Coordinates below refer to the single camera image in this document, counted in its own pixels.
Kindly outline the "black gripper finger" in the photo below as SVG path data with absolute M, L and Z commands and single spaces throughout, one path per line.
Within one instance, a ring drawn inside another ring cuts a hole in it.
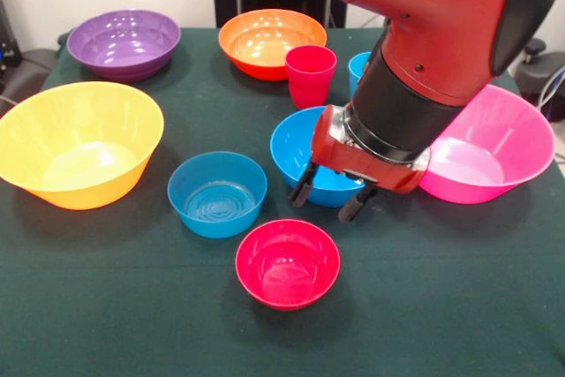
M 312 161 L 309 161 L 307 164 L 304 173 L 289 195 L 289 200 L 293 207 L 302 207 L 308 200 L 308 196 L 313 189 L 313 180 L 318 173 L 319 167 L 317 163 Z
M 370 200 L 376 193 L 377 188 L 372 185 L 366 185 L 360 192 L 353 195 L 348 202 L 340 209 L 338 219 L 340 222 L 352 222 L 358 213 L 363 209 L 366 202 Z

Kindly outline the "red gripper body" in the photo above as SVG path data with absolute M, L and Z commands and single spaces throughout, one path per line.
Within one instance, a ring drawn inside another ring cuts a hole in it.
M 328 105 L 316 124 L 311 161 L 391 192 L 413 191 L 425 175 L 431 149 L 405 164 L 387 162 L 362 148 L 346 131 L 345 108 Z

